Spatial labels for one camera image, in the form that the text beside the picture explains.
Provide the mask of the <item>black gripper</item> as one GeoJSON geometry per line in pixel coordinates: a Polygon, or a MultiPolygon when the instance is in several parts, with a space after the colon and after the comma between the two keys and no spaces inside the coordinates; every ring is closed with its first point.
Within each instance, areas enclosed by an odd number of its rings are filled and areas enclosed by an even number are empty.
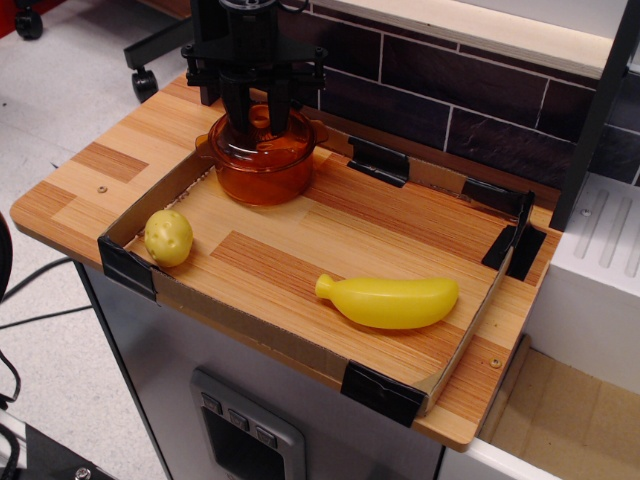
{"type": "Polygon", "coordinates": [[[269,91],[270,129],[279,135],[288,124],[290,92],[325,86],[328,51],[281,34],[262,46],[238,46],[230,36],[193,42],[181,55],[187,61],[187,84],[221,93],[228,121],[239,133],[249,130],[250,88],[269,91]]]}

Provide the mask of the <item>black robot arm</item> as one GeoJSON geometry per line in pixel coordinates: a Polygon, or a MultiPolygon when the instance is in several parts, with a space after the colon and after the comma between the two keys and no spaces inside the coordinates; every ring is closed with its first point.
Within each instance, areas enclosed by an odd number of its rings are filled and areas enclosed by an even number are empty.
{"type": "Polygon", "coordinates": [[[193,1],[194,40],[181,50],[186,80],[201,89],[201,102],[220,98],[228,121],[246,133],[250,91],[267,96],[270,130],[287,129],[294,95],[325,85],[325,48],[293,40],[280,32],[279,13],[298,14],[279,1],[193,1]]]}

